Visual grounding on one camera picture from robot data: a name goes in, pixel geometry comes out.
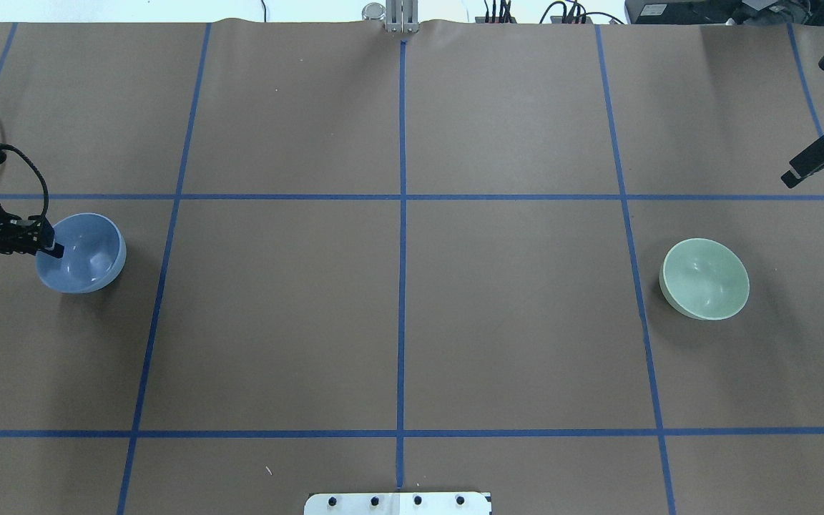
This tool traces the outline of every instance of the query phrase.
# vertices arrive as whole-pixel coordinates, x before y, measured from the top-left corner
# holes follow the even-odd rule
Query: brown table surface
[[[398,487],[824,513],[824,172],[779,180],[824,131],[823,52],[801,26],[0,24],[0,141],[53,222],[128,244],[78,296],[0,255],[0,513]],[[0,199],[39,209],[19,160]],[[732,319],[659,292],[688,237],[745,262]]]

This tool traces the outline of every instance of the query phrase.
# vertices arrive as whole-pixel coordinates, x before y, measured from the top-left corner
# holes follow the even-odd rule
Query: white label
[[[641,9],[640,16],[660,16],[660,14],[663,14],[663,11],[666,10],[666,4],[647,4]]]

